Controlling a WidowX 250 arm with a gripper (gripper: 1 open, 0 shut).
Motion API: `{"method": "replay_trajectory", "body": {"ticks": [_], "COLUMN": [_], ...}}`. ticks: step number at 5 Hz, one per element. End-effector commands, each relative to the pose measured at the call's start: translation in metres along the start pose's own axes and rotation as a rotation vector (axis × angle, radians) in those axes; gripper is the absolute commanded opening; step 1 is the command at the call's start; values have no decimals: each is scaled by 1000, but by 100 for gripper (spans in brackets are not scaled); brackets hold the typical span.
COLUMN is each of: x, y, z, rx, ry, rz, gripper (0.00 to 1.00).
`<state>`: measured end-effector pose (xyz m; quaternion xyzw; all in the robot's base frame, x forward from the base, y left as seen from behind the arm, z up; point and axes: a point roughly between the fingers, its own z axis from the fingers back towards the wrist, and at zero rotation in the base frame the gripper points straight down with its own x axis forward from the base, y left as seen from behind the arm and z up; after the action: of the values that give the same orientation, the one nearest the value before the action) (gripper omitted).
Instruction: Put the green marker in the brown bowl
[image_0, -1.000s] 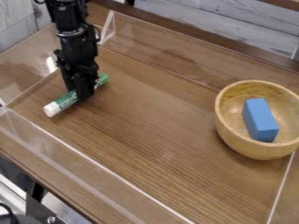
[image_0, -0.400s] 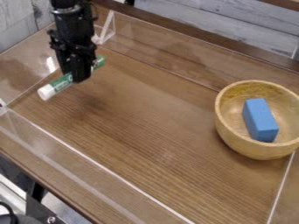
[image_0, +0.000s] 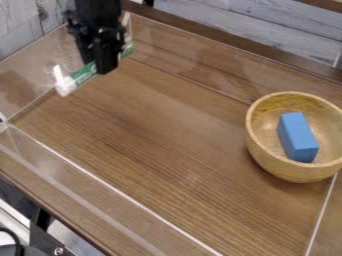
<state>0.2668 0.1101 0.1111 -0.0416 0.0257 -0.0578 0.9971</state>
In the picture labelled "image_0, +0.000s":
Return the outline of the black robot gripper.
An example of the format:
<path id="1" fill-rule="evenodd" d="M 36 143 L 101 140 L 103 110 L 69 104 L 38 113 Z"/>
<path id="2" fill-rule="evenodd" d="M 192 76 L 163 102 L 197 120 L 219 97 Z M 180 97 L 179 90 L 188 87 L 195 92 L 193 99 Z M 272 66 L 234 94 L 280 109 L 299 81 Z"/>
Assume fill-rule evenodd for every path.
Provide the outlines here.
<path id="1" fill-rule="evenodd" d="M 83 63 L 88 64 L 95 57 L 97 73 L 107 74 L 117 68 L 124 46 L 121 0 L 68 0 L 68 4 L 67 28 Z"/>

